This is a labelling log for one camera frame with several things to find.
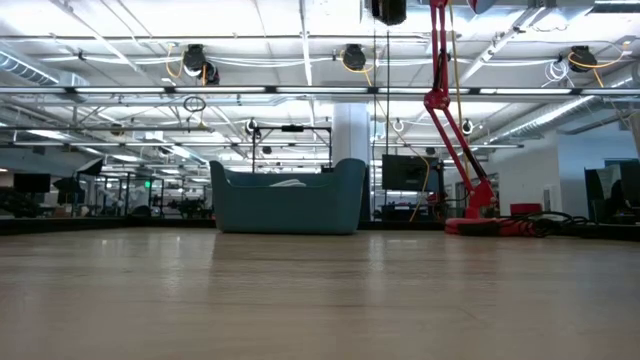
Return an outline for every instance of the wooden floor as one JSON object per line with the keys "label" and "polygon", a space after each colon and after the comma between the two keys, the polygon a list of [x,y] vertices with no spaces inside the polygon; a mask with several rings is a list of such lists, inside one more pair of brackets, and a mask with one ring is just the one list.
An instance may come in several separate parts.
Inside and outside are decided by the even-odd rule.
{"label": "wooden floor", "polygon": [[640,359],[640,245],[122,229],[0,238],[0,359]]}

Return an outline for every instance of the plastic bin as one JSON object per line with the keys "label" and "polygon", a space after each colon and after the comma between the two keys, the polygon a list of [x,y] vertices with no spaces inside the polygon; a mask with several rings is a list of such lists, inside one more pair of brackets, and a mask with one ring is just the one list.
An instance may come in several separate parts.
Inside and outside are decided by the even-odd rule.
{"label": "plastic bin", "polygon": [[[365,163],[341,160],[333,173],[252,174],[212,161],[216,225],[223,232],[352,234],[358,227]],[[298,179],[305,187],[271,187]]]}

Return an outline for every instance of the black screen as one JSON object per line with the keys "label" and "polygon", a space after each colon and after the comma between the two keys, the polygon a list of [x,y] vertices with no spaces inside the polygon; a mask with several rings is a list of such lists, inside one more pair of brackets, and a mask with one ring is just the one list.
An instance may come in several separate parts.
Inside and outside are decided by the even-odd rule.
{"label": "black screen", "polygon": [[[425,157],[431,167],[426,191],[440,191],[438,181],[439,159]],[[382,155],[382,188],[385,190],[421,191],[427,166],[417,156]]]}
{"label": "black screen", "polygon": [[13,174],[13,188],[22,193],[46,193],[51,187],[49,174]]}

